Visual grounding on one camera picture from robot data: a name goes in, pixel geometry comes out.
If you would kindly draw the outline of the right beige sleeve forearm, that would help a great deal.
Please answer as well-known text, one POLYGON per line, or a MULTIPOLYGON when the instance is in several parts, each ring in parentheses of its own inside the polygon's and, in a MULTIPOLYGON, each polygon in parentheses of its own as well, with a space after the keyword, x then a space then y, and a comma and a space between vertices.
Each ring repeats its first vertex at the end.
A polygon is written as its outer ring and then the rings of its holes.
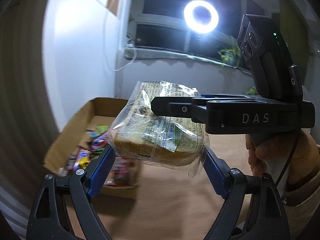
POLYGON ((287 180, 282 197, 291 239, 319 239, 319 149, 312 157, 297 161, 297 181, 287 180))

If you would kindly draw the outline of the person's right hand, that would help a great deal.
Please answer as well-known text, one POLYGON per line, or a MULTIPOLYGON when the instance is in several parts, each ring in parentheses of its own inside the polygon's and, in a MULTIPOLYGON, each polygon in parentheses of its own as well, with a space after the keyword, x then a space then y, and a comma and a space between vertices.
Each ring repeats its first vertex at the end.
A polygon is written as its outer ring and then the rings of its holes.
POLYGON ((287 187, 299 188, 319 172, 318 146, 310 133, 303 129, 299 135, 281 135, 255 146, 250 135, 246 135, 248 163, 254 176, 261 176, 266 171, 265 163, 286 161, 298 139, 295 152, 289 164, 287 187))

